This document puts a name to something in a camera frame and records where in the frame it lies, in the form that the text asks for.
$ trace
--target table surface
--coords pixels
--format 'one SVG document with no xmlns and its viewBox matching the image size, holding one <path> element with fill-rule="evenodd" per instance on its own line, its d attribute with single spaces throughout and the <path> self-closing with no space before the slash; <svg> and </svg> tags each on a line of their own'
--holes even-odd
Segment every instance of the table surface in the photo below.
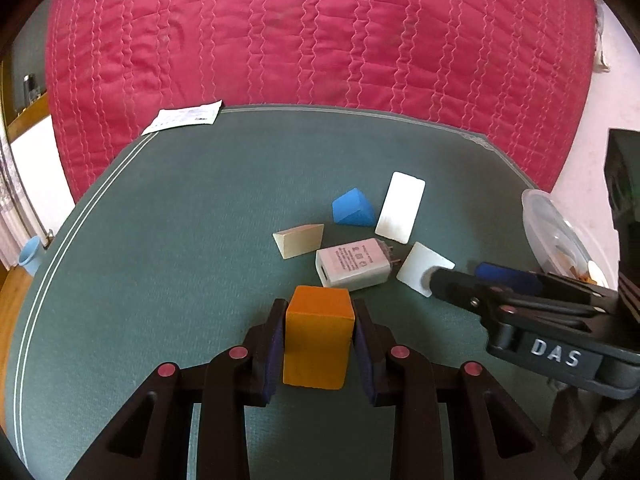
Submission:
<svg viewBox="0 0 640 480">
<path fill-rule="evenodd" d="M 6 416 L 31 473 L 65 478 L 158 363 L 208 362 L 274 298 L 319 285 L 314 254 L 282 260 L 271 234 L 324 222 L 323 247 L 373 236 L 333 224 L 331 202 L 358 187 L 379 213 L 394 171 L 426 181 L 396 254 L 420 241 L 458 270 L 483 260 L 535 268 L 520 204 L 532 185 L 482 136 L 382 112 L 269 105 L 133 142 L 67 219 L 18 318 Z M 352 296 L 432 361 L 484 363 L 546 428 L 545 378 L 486 354 L 476 316 L 395 278 Z M 393 418 L 368 406 L 353 356 L 342 390 L 281 385 L 266 409 L 246 410 L 252 478 L 388 478 Z"/>
</svg>

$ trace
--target white charger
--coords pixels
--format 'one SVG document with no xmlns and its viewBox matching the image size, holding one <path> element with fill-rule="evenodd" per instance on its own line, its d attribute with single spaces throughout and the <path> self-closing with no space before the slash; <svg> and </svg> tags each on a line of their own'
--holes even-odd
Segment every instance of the white charger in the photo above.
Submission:
<svg viewBox="0 0 640 480">
<path fill-rule="evenodd" d="M 322 286 L 358 290 L 384 283 L 393 262 L 388 245 L 376 238 L 316 251 L 316 270 Z"/>
</svg>

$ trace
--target pink rivet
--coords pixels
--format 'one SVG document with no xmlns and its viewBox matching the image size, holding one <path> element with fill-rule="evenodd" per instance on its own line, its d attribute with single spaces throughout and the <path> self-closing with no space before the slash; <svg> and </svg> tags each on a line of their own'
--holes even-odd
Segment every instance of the pink rivet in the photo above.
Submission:
<svg viewBox="0 0 640 480">
<path fill-rule="evenodd" d="M 229 357 L 232 359 L 243 359 L 247 357 L 249 351 L 244 346 L 234 346 L 229 350 Z"/>
<path fill-rule="evenodd" d="M 405 359 L 409 357 L 409 349 L 406 346 L 396 345 L 391 349 L 391 355 L 397 359 Z"/>
<path fill-rule="evenodd" d="M 172 363 L 164 363 L 158 367 L 160 377 L 171 377 L 173 374 L 175 374 L 175 365 Z"/>
<path fill-rule="evenodd" d="M 475 361 L 469 361 L 465 365 L 465 372 L 469 375 L 473 375 L 473 377 L 478 377 L 478 375 L 482 373 L 482 365 Z"/>
</svg>

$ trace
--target wooden floor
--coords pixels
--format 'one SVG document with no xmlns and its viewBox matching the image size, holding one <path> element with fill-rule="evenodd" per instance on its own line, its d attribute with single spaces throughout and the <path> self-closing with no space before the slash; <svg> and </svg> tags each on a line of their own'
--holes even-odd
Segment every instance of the wooden floor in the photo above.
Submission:
<svg viewBox="0 0 640 480">
<path fill-rule="evenodd" d="M 12 267 L 0 290 L 0 426 L 6 429 L 4 418 L 4 381 L 9 361 L 15 322 L 33 278 L 22 268 Z"/>
</svg>

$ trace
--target pink bedspread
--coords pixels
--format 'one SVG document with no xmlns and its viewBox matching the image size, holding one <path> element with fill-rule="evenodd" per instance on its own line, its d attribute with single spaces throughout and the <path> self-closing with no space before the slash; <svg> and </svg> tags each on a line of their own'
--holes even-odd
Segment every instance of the pink bedspread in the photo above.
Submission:
<svg viewBox="0 0 640 480">
<path fill-rule="evenodd" d="M 549 190 L 593 51 L 593 0 L 54 0 L 47 87 L 76 200 L 159 108 L 218 99 L 480 132 Z"/>
</svg>

